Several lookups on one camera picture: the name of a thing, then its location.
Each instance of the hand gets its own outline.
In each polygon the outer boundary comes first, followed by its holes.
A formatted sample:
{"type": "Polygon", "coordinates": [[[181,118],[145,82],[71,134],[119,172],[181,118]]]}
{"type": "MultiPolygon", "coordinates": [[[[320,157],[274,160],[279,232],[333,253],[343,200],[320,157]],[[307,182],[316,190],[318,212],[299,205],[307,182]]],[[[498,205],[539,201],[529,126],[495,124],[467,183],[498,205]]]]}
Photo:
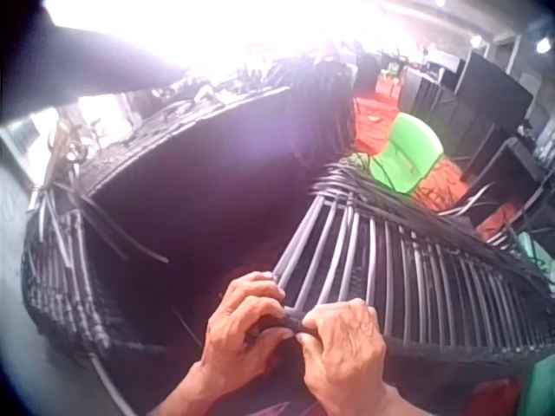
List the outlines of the hand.
{"type": "Polygon", "coordinates": [[[271,273],[254,272],[234,280],[208,321],[202,358],[162,404],[160,414],[203,414],[219,397],[263,373],[278,344],[294,334],[287,328],[269,328],[251,345],[245,337],[262,316],[283,318],[283,299],[271,273]]]}
{"type": "Polygon", "coordinates": [[[361,299],[316,306],[303,319],[319,341],[298,334],[305,362],[304,382],[328,416],[382,414],[385,342],[377,316],[361,299]]]}

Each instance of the black wicker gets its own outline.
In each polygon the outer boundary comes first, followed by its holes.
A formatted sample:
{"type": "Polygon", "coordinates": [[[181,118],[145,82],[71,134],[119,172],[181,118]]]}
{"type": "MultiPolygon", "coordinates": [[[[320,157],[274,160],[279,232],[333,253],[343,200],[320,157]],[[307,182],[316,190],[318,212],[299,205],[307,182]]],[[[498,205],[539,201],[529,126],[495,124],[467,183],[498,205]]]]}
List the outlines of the black wicker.
{"type": "Polygon", "coordinates": [[[274,269],[290,314],[361,297],[376,307],[396,360],[437,364],[435,373],[417,374],[428,380],[494,380],[555,351],[555,303],[530,262],[354,167],[332,166],[313,190],[274,269]]]}
{"type": "Polygon", "coordinates": [[[275,263],[354,125],[346,68],[307,58],[164,108],[41,190],[22,259],[29,314],[150,411],[199,358],[233,270],[275,263]]]}

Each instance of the concrete floor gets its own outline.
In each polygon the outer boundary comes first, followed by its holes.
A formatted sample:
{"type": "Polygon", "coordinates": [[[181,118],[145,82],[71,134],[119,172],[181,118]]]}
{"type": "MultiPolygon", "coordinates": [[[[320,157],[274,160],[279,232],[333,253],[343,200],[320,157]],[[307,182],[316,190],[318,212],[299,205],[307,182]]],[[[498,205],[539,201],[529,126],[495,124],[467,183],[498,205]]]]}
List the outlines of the concrete floor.
{"type": "Polygon", "coordinates": [[[0,357],[12,388],[34,414],[120,415],[98,377],[49,347],[23,307],[20,257],[29,193],[0,141],[0,357]]]}

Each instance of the ceiling light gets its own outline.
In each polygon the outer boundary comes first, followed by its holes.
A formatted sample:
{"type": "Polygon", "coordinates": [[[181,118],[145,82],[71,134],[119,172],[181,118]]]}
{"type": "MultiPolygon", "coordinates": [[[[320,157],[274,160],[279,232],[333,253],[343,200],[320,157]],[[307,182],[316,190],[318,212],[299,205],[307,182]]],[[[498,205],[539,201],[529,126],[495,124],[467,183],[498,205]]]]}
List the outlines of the ceiling light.
{"type": "Polygon", "coordinates": [[[544,37],[541,41],[539,41],[538,46],[536,46],[536,50],[538,51],[539,54],[544,54],[551,48],[552,48],[552,44],[551,42],[549,42],[549,39],[547,39],[546,37],[544,37]]]}
{"type": "Polygon", "coordinates": [[[482,36],[480,35],[473,36],[472,39],[470,40],[470,43],[472,44],[473,48],[478,48],[482,43],[482,36]]]}

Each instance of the metal rod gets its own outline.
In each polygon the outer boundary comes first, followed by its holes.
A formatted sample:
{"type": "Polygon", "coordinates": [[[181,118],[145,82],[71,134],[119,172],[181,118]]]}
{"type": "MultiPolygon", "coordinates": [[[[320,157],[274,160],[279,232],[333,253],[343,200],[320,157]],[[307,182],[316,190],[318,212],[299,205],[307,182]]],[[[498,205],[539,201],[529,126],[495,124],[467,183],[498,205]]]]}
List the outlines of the metal rod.
{"type": "Polygon", "coordinates": [[[366,282],[366,303],[373,305],[375,303],[375,221],[373,218],[369,220],[370,224],[370,246],[369,246],[369,263],[368,263],[368,279],[366,282]]]}
{"type": "Polygon", "coordinates": [[[497,348],[503,348],[505,344],[501,335],[502,329],[500,326],[500,317],[494,307],[495,299],[493,295],[493,288],[491,287],[491,284],[488,283],[489,278],[484,275],[484,270],[479,267],[477,271],[482,278],[482,282],[484,283],[483,289],[484,294],[486,295],[486,304],[489,306],[489,310],[491,311],[492,329],[493,334],[495,335],[495,346],[497,348]]]}
{"type": "Polygon", "coordinates": [[[276,267],[274,267],[274,270],[273,270],[273,277],[274,277],[275,280],[278,280],[278,278],[281,277],[281,275],[284,273],[285,266],[289,262],[289,259],[291,257],[291,253],[292,253],[293,250],[295,250],[295,247],[297,246],[297,240],[300,238],[300,236],[301,236],[301,234],[304,230],[304,227],[306,226],[306,223],[310,219],[310,215],[311,215],[312,211],[314,210],[314,208],[317,205],[317,199],[318,198],[323,198],[323,197],[317,196],[317,197],[314,198],[314,200],[312,201],[312,204],[310,205],[309,210],[304,215],[304,218],[301,221],[301,224],[297,227],[297,229],[295,231],[295,234],[293,234],[293,237],[291,238],[289,244],[287,244],[287,247],[285,247],[284,253],[281,255],[281,257],[277,261],[276,267]]]}
{"type": "Polygon", "coordinates": [[[528,346],[528,348],[530,348],[532,346],[532,337],[530,334],[529,323],[526,319],[526,315],[522,308],[522,302],[520,301],[520,296],[516,293],[516,291],[513,288],[510,288],[509,291],[514,300],[514,305],[516,307],[516,314],[520,318],[520,323],[522,326],[522,332],[524,333],[524,338],[526,340],[526,345],[528,346]]]}
{"type": "Polygon", "coordinates": [[[330,208],[330,213],[328,214],[328,218],[323,226],[322,235],[318,240],[318,245],[316,247],[316,251],[314,253],[314,257],[310,262],[309,271],[306,273],[306,277],[303,282],[303,287],[299,292],[297,301],[295,302],[295,309],[301,310],[306,303],[306,298],[309,295],[310,288],[312,287],[312,282],[314,280],[314,276],[316,275],[318,266],[320,265],[320,259],[322,258],[323,249],[328,241],[328,235],[330,234],[331,225],[333,224],[333,220],[336,216],[337,212],[337,200],[334,201],[333,205],[330,208]]]}
{"type": "Polygon", "coordinates": [[[310,213],[309,220],[307,221],[305,227],[303,228],[303,232],[301,233],[297,241],[297,245],[294,247],[291,253],[291,259],[285,266],[283,275],[277,277],[279,278],[279,282],[277,283],[277,285],[281,289],[285,289],[285,287],[287,286],[287,283],[291,279],[293,270],[297,267],[298,259],[301,257],[301,254],[303,254],[304,246],[309,240],[310,234],[312,233],[312,229],[314,228],[314,224],[318,219],[318,214],[322,210],[322,205],[323,205],[323,197],[317,197],[316,206],[314,210],[312,210],[312,212],[310,213]]]}
{"type": "Polygon", "coordinates": [[[520,333],[520,325],[519,325],[519,318],[516,314],[516,309],[513,304],[513,299],[511,298],[511,294],[508,291],[508,288],[505,284],[501,284],[502,295],[501,297],[505,296],[506,299],[506,306],[509,311],[509,316],[511,317],[511,323],[515,329],[515,334],[517,335],[517,348],[524,348],[524,342],[522,341],[522,334],[520,333]]]}
{"type": "Polygon", "coordinates": [[[515,331],[514,331],[514,324],[513,324],[512,318],[511,318],[511,311],[509,310],[509,305],[506,301],[505,291],[503,290],[503,286],[502,286],[501,281],[499,280],[499,278],[495,278],[495,284],[496,284],[497,290],[499,292],[499,297],[501,299],[501,304],[503,305],[503,310],[505,311],[505,319],[506,319],[507,327],[509,329],[509,335],[511,337],[511,341],[513,342],[513,346],[518,349],[519,344],[517,342],[516,334],[515,334],[515,331]]]}
{"type": "Polygon", "coordinates": [[[435,301],[437,307],[437,317],[440,326],[440,347],[445,347],[445,321],[444,321],[444,310],[445,303],[443,300],[443,288],[441,286],[440,272],[435,262],[434,251],[432,246],[428,244],[428,253],[430,255],[430,265],[432,266],[432,278],[434,279],[435,286],[435,301]]]}
{"type": "Polygon", "coordinates": [[[474,280],[474,287],[476,288],[476,293],[478,294],[478,303],[480,304],[480,309],[482,311],[482,320],[484,321],[484,326],[486,328],[486,344],[488,347],[493,347],[493,333],[491,321],[489,318],[489,313],[487,311],[486,298],[484,297],[484,291],[482,290],[482,285],[480,283],[480,278],[474,269],[472,263],[468,264],[468,269],[470,270],[470,275],[474,280]]]}
{"type": "Polygon", "coordinates": [[[480,318],[478,317],[478,310],[476,309],[476,302],[474,301],[472,284],[468,278],[467,268],[465,267],[465,262],[459,258],[460,267],[462,268],[462,274],[465,278],[465,283],[467,285],[468,300],[470,301],[470,309],[472,311],[472,318],[474,320],[474,335],[476,337],[476,345],[481,347],[481,335],[480,335],[480,318]]]}
{"type": "Polygon", "coordinates": [[[393,293],[393,259],[392,259],[392,249],[391,246],[391,234],[389,231],[389,224],[386,221],[384,223],[385,229],[385,257],[386,257],[386,297],[385,297],[385,324],[383,327],[383,333],[385,335],[391,335],[391,329],[393,327],[393,314],[394,314],[394,293],[393,293]]]}
{"type": "Polygon", "coordinates": [[[359,218],[360,214],[358,212],[355,212],[355,219],[353,220],[353,226],[350,232],[347,259],[345,261],[345,270],[343,271],[343,279],[341,281],[341,288],[339,289],[339,302],[346,301],[347,295],[349,294],[350,277],[353,271],[353,261],[355,260],[356,253],[356,239],[358,237],[359,218]]]}
{"type": "Polygon", "coordinates": [[[511,343],[511,338],[510,338],[510,329],[509,329],[509,323],[506,320],[506,315],[505,315],[505,311],[503,309],[503,302],[501,300],[501,296],[499,293],[499,288],[497,286],[496,283],[496,279],[495,277],[489,272],[489,270],[483,270],[483,272],[486,274],[487,279],[489,281],[489,287],[492,290],[493,293],[493,306],[495,307],[495,310],[497,311],[497,316],[499,317],[499,321],[501,323],[501,334],[502,334],[502,338],[503,338],[503,342],[505,346],[507,346],[508,348],[512,348],[514,347],[514,344],[511,343]]]}
{"type": "MultiPolygon", "coordinates": [[[[416,239],[416,234],[411,232],[411,237],[413,240],[416,239]]],[[[424,278],[422,272],[422,256],[420,249],[418,248],[418,243],[413,241],[413,249],[415,250],[415,265],[416,265],[416,283],[418,285],[418,311],[419,311],[419,341],[420,343],[426,342],[426,303],[424,301],[424,278]]]]}
{"type": "Polygon", "coordinates": [[[401,258],[402,258],[402,274],[403,280],[405,283],[405,316],[404,316],[404,324],[402,330],[402,342],[403,344],[407,344],[410,341],[410,324],[411,324],[411,305],[410,305],[410,277],[408,275],[408,265],[407,265],[407,247],[403,240],[404,230],[401,226],[399,226],[399,234],[401,235],[401,258]]]}
{"type": "Polygon", "coordinates": [[[330,269],[328,270],[328,275],[323,283],[322,292],[318,298],[317,304],[326,303],[328,301],[328,296],[330,295],[331,286],[333,280],[336,276],[337,265],[339,264],[339,258],[343,251],[343,242],[345,240],[345,234],[347,233],[347,223],[348,223],[348,209],[343,211],[343,219],[341,221],[341,228],[339,229],[339,235],[337,236],[336,248],[334,250],[333,256],[331,258],[330,269]]]}
{"type": "Polygon", "coordinates": [[[467,307],[465,306],[465,298],[462,292],[462,279],[457,272],[456,263],[454,260],[454,256],[449,256],[451,260],[451,264],[453,265],[453,272],[454,272],[454,280],[457,284],[457,292],[459,293],[459,305],[462,312],[462,327],[463,327],[463,341],[466,349],[470,348],[470,334],[468,333],[468,322],[467,322],[467,307]]]}
{"type": "Polygon", "coordinates": [[[447,325],[449,328],[449,346],[454,347],[457,343],[454,331],[454,312],[453,312],[453,299],[451,297],[451,287],[449,285],[449,276],[443,260],[443,254],[439,245],[435,246],[438,257],[440,259],[440,271],[443,280],[443,289],[445,290],[445,299],[447,304],[447,325]]]}

